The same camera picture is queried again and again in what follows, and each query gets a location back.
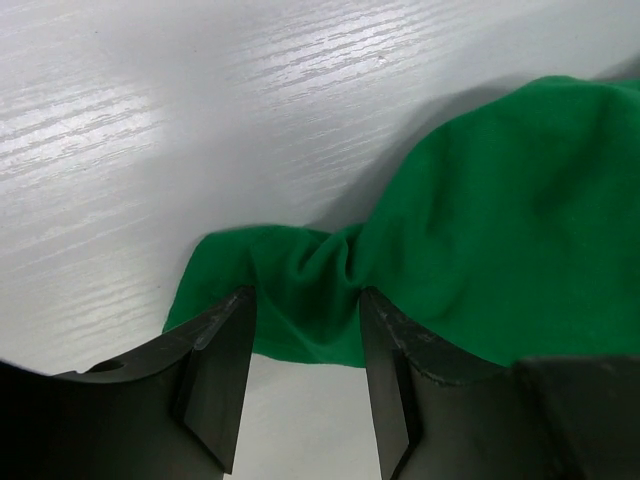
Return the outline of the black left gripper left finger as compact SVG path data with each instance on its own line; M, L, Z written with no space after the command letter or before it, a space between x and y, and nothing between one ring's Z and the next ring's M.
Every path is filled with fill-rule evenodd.
M234 465L256 331L241 287L85 372L1 365L5 479L220 479Z

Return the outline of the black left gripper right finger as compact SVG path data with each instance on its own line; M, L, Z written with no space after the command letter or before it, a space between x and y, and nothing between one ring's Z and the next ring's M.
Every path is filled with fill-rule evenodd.
M419 325L374 288L361 338L385 479L635 479L639 359L503 367Z

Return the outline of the green t shirt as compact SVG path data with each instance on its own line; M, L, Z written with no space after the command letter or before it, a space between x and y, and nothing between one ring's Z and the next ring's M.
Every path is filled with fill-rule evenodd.
M205 236L166 328L242 285L257 294L255 351L282 361L362 366L367 287L500 365L637 353L638 81L546 77L450 120L361 224Z

